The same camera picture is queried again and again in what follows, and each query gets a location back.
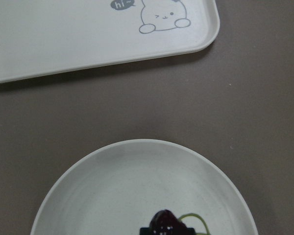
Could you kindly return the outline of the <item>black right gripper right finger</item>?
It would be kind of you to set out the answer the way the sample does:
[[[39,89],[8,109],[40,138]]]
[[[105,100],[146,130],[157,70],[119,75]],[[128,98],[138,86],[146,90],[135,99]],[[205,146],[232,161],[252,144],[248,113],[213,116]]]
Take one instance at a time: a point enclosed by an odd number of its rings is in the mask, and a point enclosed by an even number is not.
[[[185,235],[195,235],[194,228],[187,228]]]

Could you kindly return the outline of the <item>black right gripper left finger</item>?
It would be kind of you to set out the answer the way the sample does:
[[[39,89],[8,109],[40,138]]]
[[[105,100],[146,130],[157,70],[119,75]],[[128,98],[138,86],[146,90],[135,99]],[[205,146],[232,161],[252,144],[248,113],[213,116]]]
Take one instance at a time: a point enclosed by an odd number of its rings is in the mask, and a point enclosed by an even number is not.
[[[141,227],[140,235],[152,235],[151,229],[149,227]]]

